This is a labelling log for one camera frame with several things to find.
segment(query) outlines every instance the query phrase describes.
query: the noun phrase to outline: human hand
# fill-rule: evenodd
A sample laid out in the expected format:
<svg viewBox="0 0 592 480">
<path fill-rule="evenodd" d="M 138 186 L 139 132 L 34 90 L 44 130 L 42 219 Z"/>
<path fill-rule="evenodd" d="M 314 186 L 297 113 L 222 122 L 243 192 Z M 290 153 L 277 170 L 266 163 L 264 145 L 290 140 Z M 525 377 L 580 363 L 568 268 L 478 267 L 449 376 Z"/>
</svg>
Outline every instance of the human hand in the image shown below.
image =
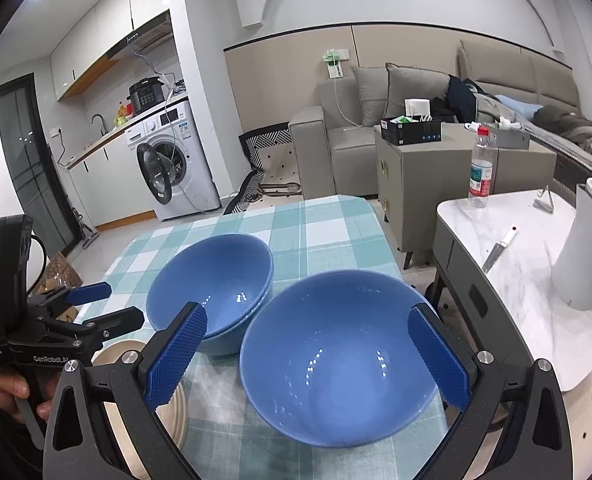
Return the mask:
<svg viewBox="0 0 592 480">
<path fill-rule="evenodd" d="M 50 418 L 52 411 L 52 398 L 56 393 L 56 386 L 60 372 L 54 374 L 45 384 L 45 393 L 49 400 L 42 402 L 36 407 L 36 413 L 42 420 Z M 8 413 L 16 422 L 24 423 L 23 416 L 18 411 L 16 399 L 27 399 L 29 397 L 29 386 L 25 378 L 16 370 L 9 367 L 0 368 L 0 409 Z"/>
</svg>

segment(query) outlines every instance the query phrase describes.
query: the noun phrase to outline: beige plate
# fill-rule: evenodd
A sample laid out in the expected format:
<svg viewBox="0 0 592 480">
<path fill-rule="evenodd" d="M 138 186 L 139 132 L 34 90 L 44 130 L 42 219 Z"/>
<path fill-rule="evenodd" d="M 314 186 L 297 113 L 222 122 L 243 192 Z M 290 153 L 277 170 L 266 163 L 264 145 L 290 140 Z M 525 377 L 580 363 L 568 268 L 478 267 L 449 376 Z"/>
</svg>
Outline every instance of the beige plate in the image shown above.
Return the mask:
<svg viewBox="0 0 592 480">
<path fill-rule="evenodd" d="M 115 363 L 127 350 L 141 351 L 144 346 L 145 343 L 143 343 L 143 341 L 124 339 L 98 352 L 94 356 L 92 363 L 94 365 Z M 118 408 L 112 402 L 105 402 L 105 409 L 107 411 L 107 416 L 109 417 L 109 422 L 112 425 L 112 430 L 114 430 L 116 441 L 118 441 L 122 455 L 124 456 L 132 475 L 141 480 L 149 480 L 149 475 L 147 474 L 145 467 L 142 465 L 140 458 L 138 458 L 138 454 L 134 449 L 134 444 L 132 444 L 129 435 L 127 434 L 127 429 L 122 423 Z M 156 415 L 160 419 L 160 422 L 163 423 L 163 426 L 167 430 L 167 433 L 169 433 L 169 436 L 171 436 L 173 442 L 180 448 L 185 440 L 187 421 L 187 405 L 182 384 L 178 384 L 168 404 L 157 407 Z"/>
</svg>

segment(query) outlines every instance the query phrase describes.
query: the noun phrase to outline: ceiling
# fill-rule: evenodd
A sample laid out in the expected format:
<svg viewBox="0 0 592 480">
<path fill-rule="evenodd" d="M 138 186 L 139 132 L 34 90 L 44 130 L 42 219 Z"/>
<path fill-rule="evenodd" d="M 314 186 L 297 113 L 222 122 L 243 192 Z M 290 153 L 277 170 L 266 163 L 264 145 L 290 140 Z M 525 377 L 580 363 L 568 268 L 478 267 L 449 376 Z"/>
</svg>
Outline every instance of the ceiling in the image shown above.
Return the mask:
<svg viewBox="0 0 592 480">
<path fill-rule="evenodd" d="M 48 56 L 100 0 L 25 0 L 0 37 L 0 70 Z"/>
</svg>

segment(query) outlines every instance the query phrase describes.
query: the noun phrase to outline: bed headboard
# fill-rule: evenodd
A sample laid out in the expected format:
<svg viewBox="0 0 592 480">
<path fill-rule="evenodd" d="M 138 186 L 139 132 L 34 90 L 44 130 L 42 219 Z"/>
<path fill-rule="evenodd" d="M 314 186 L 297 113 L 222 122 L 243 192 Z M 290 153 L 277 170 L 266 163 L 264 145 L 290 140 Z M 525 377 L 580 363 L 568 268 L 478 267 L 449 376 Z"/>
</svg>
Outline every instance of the bed headboard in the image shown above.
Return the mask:
<svg viewBox="0 0 592 480">
<path fill-rule="evenodd" d="M 572 69 L 553 59 L 521 49 L 461 41 L 458 74 L 476 81 L 490 94 L 503 94 L 526 103 L 554 105 L 580 112 Z"/>
</svg>

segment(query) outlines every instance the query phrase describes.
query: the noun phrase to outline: drawer handle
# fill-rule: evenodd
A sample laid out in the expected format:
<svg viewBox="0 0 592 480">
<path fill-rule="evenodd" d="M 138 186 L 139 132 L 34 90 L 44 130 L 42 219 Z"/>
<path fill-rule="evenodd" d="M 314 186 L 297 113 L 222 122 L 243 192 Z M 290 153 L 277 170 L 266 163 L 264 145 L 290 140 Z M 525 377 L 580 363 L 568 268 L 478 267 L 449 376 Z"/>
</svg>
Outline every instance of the drawer handle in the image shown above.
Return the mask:
<svg viewBox="0 0 592 480">
<path fill-rule="evenodd" d="M 476 307 L 478 314 L 480 317 L 486 316 L 487 312 L 489 311 L 489 307 L 487 307 L 487 302 L 480 294 L 477 286 L 472 283 L 471 287 L 469 288 L 469 298 L 471 299 L 472 303 Z"/>
</svg>

